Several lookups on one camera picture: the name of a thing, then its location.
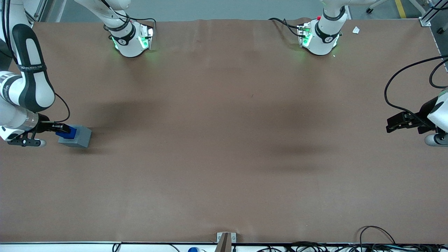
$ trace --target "yellow floor line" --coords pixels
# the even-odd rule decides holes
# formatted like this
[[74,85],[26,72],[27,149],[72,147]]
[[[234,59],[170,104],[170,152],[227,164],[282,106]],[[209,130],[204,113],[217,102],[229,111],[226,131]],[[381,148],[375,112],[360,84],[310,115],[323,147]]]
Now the yellow floor line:
[[398,9],[398,13],[401,18],[406,18],[405,9],[403,9],[403,5],[401,4],[401,0],[395,0],[396,7]]

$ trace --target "brown paper sheet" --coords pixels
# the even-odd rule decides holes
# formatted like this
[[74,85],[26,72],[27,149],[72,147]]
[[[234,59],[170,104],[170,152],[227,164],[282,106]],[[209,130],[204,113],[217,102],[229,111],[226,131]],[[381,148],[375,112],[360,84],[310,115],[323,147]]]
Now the brown paper sheet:
[[[358,26],[360,33],[352,34]],[[124,58],[101,23],[36,23],[48,75],[93,130],[87,150],[0,142],[1,241],[444,243],[447,150],[387,134],[383,89],[437,56],[417,20],[351,20],[313,56],[271,21],[161,22]],[[392,102],[435,97],[436,62],[396,78]],[[437,75],[437,81],[445,78]],[[65,117],[57,101],[44,112]],[[365,242],[387,242],[367,231]]]

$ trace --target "gray block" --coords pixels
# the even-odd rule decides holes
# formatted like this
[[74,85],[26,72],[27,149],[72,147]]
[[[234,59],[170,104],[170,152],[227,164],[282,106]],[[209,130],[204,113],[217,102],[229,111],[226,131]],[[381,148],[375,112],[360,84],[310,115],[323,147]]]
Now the gray block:
[[73,148],[87,148],[89,146],[92,130],[82,125],[69,125],[69,126],[76,129],[75,138],[65,139],[59,137],[58,143]]

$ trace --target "green led light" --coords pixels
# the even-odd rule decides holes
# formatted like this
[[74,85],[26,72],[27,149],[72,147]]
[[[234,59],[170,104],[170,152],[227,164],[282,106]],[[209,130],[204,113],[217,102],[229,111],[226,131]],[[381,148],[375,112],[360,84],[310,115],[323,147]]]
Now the green led light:
[[113,37],[112,37],[112,41],[113,41],[113,43],[115,45],[115,48],[118,50],[118,46],[116,45],[115,39]]

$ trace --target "robotic arm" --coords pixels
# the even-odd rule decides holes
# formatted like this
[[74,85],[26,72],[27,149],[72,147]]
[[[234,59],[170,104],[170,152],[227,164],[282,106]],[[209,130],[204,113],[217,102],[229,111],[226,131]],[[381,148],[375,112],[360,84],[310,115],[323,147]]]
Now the robotic arm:
[[339,32],[347,20],[345,5],[372,4],[376,0],[319,0],[323,15],[298,27],[299,43],[315,55],[328,54],[339,38]]
[[36,128],[39,117],[46,118],[37,112],[49,108],[55,100],[39,41],[26,18],[23,1],[11,0],[9,13],[9,17],[2,18],[1,38],[10,43],[21,74],[0,71],[0,136],[6,141]]
[[[123,56],[134,57],[150,47],[153,29],[132,22],[123,11],[130,0],[76,0],[97,15],[112,35]],[[53,131],[74,135],[76,129],[49,121],[38,112],[53,105],[55,93],[47,75],[36,34],[25,14],[23,0],[3,5],[0,37],[9,44],[21,74],[0,71],[0,136],[12,145],[45,146],[37,133]]]
[[388,119],[386,131],[417,128],[419,134],[435,130],[425,137],[425,143],[433,147],[448,147],[448,88],[438,97],[426,102],[420,111],[412,115],[401,112]]
[[130,0],[75,0],[103,21],[115,48],[125,57],[136,57],[149,49],[153,28],[131,21],[124,12]]

